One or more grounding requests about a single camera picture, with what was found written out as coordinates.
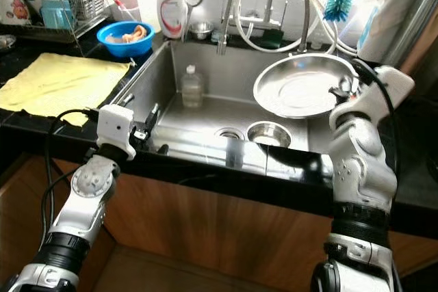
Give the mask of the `white fabric bag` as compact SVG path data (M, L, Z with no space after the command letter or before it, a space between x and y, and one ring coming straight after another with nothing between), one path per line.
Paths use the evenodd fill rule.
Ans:
M369 0L363 10L370 15L359 38L357 57L397 66L413 46L414 36L406 32L422 0Z

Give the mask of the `clear plastic bottle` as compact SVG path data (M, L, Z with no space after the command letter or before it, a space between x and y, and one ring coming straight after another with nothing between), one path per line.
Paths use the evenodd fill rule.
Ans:
M184 107L199 108L203 104L203 77L194 65L185 67L182 77L181 98Z

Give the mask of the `shallow steel dish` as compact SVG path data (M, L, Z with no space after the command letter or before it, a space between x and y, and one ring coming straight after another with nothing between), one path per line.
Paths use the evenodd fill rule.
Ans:
M0 52L10 51L14 47L16 40L18 40L16 36L10 34L0 35Z

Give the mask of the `steel sink drain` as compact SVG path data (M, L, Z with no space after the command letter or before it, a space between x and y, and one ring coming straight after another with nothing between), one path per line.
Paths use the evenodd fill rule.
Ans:
M226 137L238 141L246 140L244 133L242 133L239 129L234 129L234 127L221 127L221 129L216 130L215 136Z

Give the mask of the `brown wooden base cabinet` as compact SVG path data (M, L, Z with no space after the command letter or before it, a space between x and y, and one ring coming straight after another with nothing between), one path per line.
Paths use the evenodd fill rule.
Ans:
M2 280L40 239L46 173L22 155L4 173ZM306 292L331 220L310 213L123 174L79 274L79 292L232 290L232 283ZM391 233L404 278L438 265L438 240Z

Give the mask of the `translucent pink cup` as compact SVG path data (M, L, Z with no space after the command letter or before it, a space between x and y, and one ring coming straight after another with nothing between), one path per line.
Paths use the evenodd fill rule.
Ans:
M113 8L113 17L116 21L141 21L140 4L138 0L119 0L123 8L118 5Z

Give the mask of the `pale orange food scraps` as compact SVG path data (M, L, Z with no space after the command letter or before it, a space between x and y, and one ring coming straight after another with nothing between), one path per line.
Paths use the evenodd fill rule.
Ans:
M106 41L111 43L132 43L140 41L149 35L149 29L141 25L135 26L132 32L122 34L121 36L107 36Z

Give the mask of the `steel cylinder knife holder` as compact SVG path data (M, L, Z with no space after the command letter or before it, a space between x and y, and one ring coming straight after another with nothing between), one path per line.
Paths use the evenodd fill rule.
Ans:
M424 52L428 49L428 27L438 14L438 0L414 0L401 23L396 36L386 51L383 64L410 73Z

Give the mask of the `white red-capped soap bottle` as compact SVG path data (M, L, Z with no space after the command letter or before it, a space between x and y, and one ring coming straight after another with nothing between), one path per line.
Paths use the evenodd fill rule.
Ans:
M183 0L157 0L157 16L162 33L166 38L180 39L185 4Z

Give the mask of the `chrome kitchen faucet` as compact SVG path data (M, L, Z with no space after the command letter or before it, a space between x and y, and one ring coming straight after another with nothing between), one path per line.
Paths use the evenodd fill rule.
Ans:
M239 1L240 0L227 0L227 4L222 12L222 26L219 27L219 39L217 42L216 54L224 55L227 49L228 37L229 37L229 26L231 26L232 21L234 21L235 26L241 27L241 17L239 16ZM263 49L255 45L255 43L250 41L250 36L243 32L243 29L239 29L241 38L250 45L250 47L256 49L257 51L262 51L266 53L285 53L293 51L293 49L298 53L303 53L307 48L307 38L310 35L311 17L317 18L317 23L322 22L320 14L324 8L324 5L320 0L304 0L304 25L302 26L301 37L296 41L289 44L287 47L281 47L279 49ZM273 0L267 0L266 5L266 16L263 18L263 26L267 29L272 29L271 23L271 13L272 13Z

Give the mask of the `blue plastic bowl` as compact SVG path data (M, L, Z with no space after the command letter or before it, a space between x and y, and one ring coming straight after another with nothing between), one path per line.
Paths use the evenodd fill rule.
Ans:
M137 42L132 43L111 43L106 41L107 36L121 36L135 29L135 26L141 25L149 29L149 35ZM155 29L149 23L143 21L116 21L105 27L101 27L96 33L98 41L103 43L107 51L114 57L138 57L147 54L151 50L151 42L155 36Z

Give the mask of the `yellow dish cloth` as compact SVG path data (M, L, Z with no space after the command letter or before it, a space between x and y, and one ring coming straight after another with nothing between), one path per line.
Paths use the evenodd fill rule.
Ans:
M43 53L0 89L1 107L44 117L96 109L128 70L128 63Z

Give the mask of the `stainless steel sink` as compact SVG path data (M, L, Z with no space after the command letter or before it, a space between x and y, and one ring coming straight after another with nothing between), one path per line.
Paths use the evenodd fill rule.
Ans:
M263 69L281 59L279 54L230 48L217 55L214 45L163 42L153 49L132 77L123 79L121 89L109 98L118 104L128 93L135 98L127 108L137 121L145 121L151 108L160 106L151 145L167 146L170 157L222 165L241 170L265 169L276 164L266 145L215 136L217 129L233 127L245 132L257 121L281 124L293 135L284 157L314 154L323 158L332 135L328 117L284 119L263 110L253 98L253 84ZM199 108L185 108L181 98L182 77L194 65L203 77L205 94Z

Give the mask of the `white cartoon mug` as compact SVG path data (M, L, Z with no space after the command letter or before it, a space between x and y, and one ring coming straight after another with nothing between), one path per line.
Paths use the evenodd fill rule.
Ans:
M31 14L26 0L0 0L2 25L30 25Z

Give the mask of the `large steel plate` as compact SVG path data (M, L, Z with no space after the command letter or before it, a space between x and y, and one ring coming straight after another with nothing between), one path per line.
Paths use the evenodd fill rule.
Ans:
M253 98L280 117L310 119L337 106L331 87L342 77L359 81L352 65L337 55L290 55L260 73L253 84Z

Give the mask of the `dark green sponge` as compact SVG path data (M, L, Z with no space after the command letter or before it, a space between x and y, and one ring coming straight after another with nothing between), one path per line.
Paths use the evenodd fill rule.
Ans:
M281 29L265 29L255 42L263 49L279 49L282 46L284 32Z

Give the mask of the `teal plastic holder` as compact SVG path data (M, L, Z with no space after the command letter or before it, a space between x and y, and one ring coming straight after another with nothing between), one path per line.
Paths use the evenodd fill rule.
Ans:
M40 15L47 29L72 30L75 23L69 0L42 0Z

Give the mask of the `small steel bowl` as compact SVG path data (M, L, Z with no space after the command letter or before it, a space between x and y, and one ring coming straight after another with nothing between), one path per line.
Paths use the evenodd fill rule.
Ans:
M205 41L211 38L212 32L215 29L210 21L195 21L188 27L188 32L191 38L197 41Z
M289 148L293 143L293 135L287 127L273 121L257 121L250 124L245 132L250 142L274 147Z

